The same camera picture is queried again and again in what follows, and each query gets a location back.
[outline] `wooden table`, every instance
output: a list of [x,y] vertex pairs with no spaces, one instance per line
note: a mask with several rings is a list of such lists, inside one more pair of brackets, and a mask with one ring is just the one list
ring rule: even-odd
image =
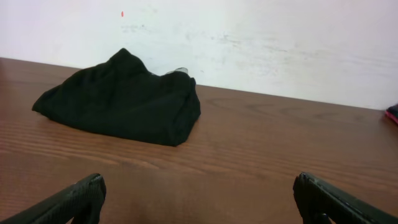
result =
[[188,141],[158,146],[31,111],[77,69],[0,61],[0,220],[94,172],[101,223],[301,223],[302,170],[398,216],[398,126],[382,111],[197,86]]

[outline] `wood grain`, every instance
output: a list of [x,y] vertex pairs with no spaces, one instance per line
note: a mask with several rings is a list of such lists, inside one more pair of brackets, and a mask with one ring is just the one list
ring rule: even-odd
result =
[[0,62],[0,220],[93,172],[108,188],[101,223],[301,223],[300,171],[398,216],[398,126],[382,111],[197,86],[188,141],[158,146],[31,111],[77,69]]

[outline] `garment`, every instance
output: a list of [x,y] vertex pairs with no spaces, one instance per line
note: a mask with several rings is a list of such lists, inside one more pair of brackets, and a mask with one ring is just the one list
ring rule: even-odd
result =
[[154,75],[121,49],[46,91],[32,110],[92,133],[177,146],[200,115],[195,85],[185,72]]

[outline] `table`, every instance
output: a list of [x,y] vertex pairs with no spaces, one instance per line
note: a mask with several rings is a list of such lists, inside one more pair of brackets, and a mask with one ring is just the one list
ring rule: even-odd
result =
[[31,111],[78,69],[0,62],[0,220],[95,172],[100,223],[302,223],[300,171],[398,216],[398,126],[382,111],[198,85],[188,141],[158,146]]

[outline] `wall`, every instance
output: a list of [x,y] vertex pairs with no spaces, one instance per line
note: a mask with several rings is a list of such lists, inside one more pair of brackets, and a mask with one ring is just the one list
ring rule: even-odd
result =
[[2,0],[0,57],[89,67],[121,47],[202,85],[384,109],[396,0]]

